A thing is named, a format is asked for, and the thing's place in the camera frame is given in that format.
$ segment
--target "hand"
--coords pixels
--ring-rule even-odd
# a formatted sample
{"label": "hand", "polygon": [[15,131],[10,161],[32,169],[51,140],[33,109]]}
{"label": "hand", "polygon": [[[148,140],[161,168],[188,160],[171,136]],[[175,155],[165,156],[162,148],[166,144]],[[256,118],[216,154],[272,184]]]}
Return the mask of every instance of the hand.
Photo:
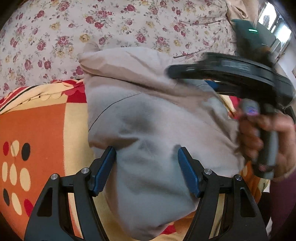
{"label": "hand", "polygon": [[258,115],[241,118],[239,121],[239,139],[242,153],[256,158],[263,148],[258,127],[265,131],[275,130],[279,136],[279,152],[274,169],[274,177],[280,177],[296,164],[296,132],[292,118],[282,113],[273,116]]}

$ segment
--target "red dot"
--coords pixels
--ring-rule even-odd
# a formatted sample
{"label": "red dot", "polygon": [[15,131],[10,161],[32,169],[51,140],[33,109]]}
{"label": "red dot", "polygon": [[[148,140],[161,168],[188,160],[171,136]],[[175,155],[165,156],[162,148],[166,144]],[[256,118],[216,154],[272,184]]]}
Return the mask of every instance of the red dot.
{"label": "red dot", "polygon": [[25,199],[24,207],[25,207],[26,214],[28,215],[28,217],[30,217],[33,211],[33,204],[28,199]]}
{"label": "red dot", "polygon": [[4,143],[4,145],[3,145],[3,154],[4,154],[5,156],[7,156],[7,155],[8,155],[8,151],[9,151],[9,144],[8,144],[8,142],[6,141],[6,142]]}

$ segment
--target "maroon sleeve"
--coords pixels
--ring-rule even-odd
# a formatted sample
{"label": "maroon sleeve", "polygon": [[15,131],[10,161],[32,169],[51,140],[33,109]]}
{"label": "maroon sleeve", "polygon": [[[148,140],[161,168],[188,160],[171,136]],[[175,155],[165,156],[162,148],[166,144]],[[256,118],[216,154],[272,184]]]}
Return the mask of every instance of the maroon sleeve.
{"label": "maroon sleeve", "polygon": [[272,233],[284,224],[296,203],[296,171],[281,182],[271,181]]}

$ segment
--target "black dot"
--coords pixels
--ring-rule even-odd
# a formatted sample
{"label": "black dot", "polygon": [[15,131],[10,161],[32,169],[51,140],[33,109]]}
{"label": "black dot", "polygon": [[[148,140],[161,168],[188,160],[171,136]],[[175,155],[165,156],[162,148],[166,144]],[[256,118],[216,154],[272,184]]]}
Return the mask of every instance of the black dot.
{"label": "black dot", "polygon": [[5,188],[3,189],[3,198],[4,198],[4,201],[7,204],[7,206],[9,206],[9,204],[10,204],[9,196],[8,196],[8,192]]}
{"label": "black dot", "polygon": [[31,147],[29,143],[25,143],[22,147],[22,159],[24,161],[29,159]]}

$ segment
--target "bed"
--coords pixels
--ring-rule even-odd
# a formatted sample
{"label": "bed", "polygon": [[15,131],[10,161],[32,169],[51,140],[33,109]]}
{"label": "bed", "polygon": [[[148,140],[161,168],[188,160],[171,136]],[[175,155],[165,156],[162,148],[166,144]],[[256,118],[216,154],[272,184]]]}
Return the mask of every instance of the bed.
{"label": "bed", "polygon": [[148,47],[186,63],[209,51],[233,54],[226,12],[224,0],[26,1],[0,32],[0,97],[53,79],[82,79],[77,54],[90,40],[101,49]]}

